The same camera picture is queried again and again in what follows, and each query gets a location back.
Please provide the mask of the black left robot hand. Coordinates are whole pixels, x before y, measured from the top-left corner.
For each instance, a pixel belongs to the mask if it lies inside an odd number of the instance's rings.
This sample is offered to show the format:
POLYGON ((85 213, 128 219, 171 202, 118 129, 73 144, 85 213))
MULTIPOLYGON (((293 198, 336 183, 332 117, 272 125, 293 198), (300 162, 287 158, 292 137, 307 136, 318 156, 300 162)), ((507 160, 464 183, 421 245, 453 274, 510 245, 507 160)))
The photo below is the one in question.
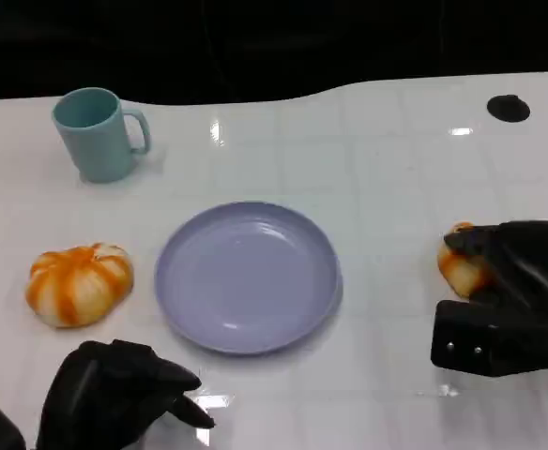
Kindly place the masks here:
POLYGON ((37 449, 123 449, 166 413, 199 429, 214 419, 186 394, 191 371, 144 344, 83 342, 62 362, 45 398, 37 449))

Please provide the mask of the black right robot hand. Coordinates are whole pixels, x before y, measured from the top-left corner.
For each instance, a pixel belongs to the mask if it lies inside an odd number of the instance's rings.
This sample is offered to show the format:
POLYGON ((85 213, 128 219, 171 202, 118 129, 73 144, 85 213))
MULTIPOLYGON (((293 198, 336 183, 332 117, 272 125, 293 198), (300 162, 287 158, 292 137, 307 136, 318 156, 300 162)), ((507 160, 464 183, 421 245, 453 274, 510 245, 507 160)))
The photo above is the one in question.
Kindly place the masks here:
POLYGON ((548 321, 548 220, 473 226, 447 233, 444 243, 480 259, 509 304, 548 321))

